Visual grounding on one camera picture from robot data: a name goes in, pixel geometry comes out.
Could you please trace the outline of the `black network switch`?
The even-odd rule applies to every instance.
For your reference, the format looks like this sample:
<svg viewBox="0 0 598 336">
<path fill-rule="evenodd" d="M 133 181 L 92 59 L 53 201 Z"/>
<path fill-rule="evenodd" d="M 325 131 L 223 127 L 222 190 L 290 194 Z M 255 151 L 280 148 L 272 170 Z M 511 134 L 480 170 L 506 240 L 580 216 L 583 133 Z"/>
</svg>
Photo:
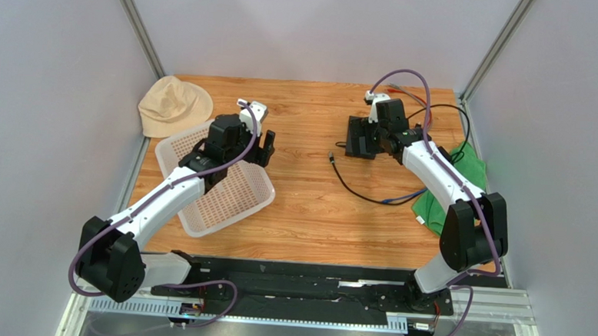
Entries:
<svg viewBox="0 0 598 336">
<path fill-rule="evenodd" d="M 354 158 L 375 159 L 383 150 L 375 140 L 378 124 L 368 117 L 350 116 L 347 125 L 345 155 Z"/>
</svg>

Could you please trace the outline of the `white plastic basket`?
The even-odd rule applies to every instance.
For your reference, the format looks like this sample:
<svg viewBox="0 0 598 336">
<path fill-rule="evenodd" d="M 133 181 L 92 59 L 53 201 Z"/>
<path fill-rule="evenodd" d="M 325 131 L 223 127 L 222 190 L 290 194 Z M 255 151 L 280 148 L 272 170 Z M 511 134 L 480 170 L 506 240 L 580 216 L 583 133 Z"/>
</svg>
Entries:
<svg viewBox="0 0 598 336">
<path fill-rule="evenodd" d="M 165 138 L 155 146 L 158 165 L 167 178 L 178 162 L 208 136 L 212 120 Z M 200 238 L 258 213 L 275 199 L 275 188 L 264 168 L 239 161 L 206 195 L 178 212 L 185 233 Z"/>
</svg>

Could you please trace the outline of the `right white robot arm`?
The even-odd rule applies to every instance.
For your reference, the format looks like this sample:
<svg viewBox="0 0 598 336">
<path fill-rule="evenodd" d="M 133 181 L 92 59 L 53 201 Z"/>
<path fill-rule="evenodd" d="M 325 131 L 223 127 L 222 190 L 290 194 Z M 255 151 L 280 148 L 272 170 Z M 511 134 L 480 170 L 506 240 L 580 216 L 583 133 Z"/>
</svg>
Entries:
<svg viewBox="0 0 598 336">
<path fill-rule="evenodd" d="M 423 127 L 412 128 L 400 99 L 373 95 L 368 121 L 377 147 L 412 171 L 446 209 L 440 251 L 405 283 L 404 302 L 423 311 L 451 284 L 481 274 L 493 262 L 493 275 L 508 252 L 507 203 L 499 193 L 486 193 L 465 178 L 439 151 Z"/>
</svg>

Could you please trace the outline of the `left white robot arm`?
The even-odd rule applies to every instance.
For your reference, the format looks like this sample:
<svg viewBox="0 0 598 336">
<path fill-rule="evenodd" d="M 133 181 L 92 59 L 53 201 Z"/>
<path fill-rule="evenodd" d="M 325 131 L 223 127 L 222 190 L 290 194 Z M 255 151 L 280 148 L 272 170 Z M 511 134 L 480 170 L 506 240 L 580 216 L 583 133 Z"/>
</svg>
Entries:
<svg viewBox="0 0 598 336">
<path fill-rule="evenodd" d="M 160 185 L 124 211 L 108 219 L 97 216 L 83 225 L 78 252 L 67 278 L 77 294 L 105 296 L 122 303 L 143 287 L 181 285 L 191 270 L 191 259 L 178 250 L 145 254 L 144 246 L 179 211 L 205 196 L 228 170 L 245 161 L 262 168 L 274 154 L 274 131 L 253 131 L 260 121 L 249 111 L 219 115 L 208 135 Z"/>
</svg>

